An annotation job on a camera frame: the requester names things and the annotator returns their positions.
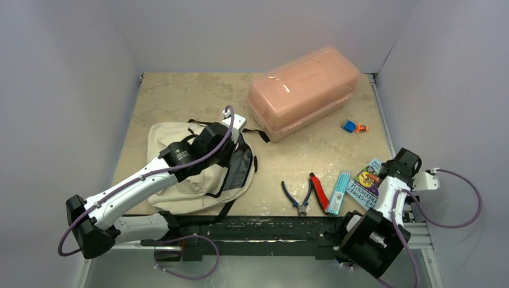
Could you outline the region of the light blue treehouse book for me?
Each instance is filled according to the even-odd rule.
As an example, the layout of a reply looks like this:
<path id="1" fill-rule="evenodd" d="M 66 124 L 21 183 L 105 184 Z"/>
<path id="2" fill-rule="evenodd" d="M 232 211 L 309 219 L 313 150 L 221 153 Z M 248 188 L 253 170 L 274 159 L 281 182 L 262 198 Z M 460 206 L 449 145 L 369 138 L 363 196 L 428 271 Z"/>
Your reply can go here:
<path id="1" fill-rule="evenodd" d="M 380 159 L 374 158 L 348 183 L 346 192 L 366 210 L 373 208 L 378 201 L 381 168 Z"/>

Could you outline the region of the beige canvas backpack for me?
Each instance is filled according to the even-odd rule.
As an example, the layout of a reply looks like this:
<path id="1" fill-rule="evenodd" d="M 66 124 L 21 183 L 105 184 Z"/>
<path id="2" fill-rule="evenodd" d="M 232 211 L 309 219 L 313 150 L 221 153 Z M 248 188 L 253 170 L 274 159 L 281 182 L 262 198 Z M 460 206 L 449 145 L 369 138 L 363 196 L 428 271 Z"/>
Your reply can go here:
<path id="1" fill-rule="evenodd" d="M 159 155 L 169 144 L 197 135 L 206 122 L 160 122 L 148 133 L 147 161 Z M 213 165 L 198 175 L 161 190 L 148 198 L 156 211 L 169 211 L 173 215 L 205 212 L 209 208 L 225 205 L 244 195 L 258 171 L 259 161 L 255 150 L 245 136 L 239 138 L 238 147 L 228 167 Z"/>

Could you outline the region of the teal pencil pack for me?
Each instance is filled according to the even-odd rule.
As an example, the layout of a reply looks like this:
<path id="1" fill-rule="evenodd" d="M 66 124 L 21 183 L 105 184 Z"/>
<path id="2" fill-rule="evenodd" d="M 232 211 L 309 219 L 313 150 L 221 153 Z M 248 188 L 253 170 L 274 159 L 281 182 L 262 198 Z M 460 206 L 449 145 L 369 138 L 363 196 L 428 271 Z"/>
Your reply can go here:
<path id="1" fill-rule="evenodd" d="M 345 196 L 350 178 L 351 171 L 342 170 L 339 173 L 339 176 L 333 189 L 333 193 L 329 199 L 329 204 L 326 209 L 326 212 L 328 214 L 331 214 L 336 217 L 339 216 L 340 208 L 343 203 L 343 198 Z"/>

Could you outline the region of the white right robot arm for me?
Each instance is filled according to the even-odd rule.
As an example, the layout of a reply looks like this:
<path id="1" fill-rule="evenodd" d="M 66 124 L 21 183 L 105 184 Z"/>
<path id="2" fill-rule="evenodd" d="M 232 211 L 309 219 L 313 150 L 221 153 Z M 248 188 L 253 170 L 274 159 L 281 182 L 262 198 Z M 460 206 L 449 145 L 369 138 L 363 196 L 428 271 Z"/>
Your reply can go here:
<path id="1" fill-rule="evenodd" d="M 365 213 L 348 212 L 337 228 L 339 251 L 371 276 L 382 276 L 410 240 L 404 228 L 403 191 L 411 190 L 421 158 L 401 148 L 396 156 L 381 164 L 376 175 L 376 203 Z"/>

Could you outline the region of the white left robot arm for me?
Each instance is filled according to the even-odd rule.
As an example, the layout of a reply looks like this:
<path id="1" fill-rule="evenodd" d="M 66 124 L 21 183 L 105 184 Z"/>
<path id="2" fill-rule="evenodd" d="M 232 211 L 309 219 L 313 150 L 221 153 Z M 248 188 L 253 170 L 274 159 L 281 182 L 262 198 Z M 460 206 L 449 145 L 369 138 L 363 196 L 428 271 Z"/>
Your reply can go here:
<path id="1" fill-rule="evenodd" d="M 198 135 L 170 143 L 135 174 L 86 199 L 66 203 L 68 229 L 58 244 L 60 256 L 81 253 L 85 259 L 103 255 L 117 244 L 137 240 L 176 243 L 178 223 L 167 212 L 128 220 L 125 213 L 155 193 L 200 174 L 215 164 L 230 163 L 245 121 L 234 116 L 208 124 Z"/>

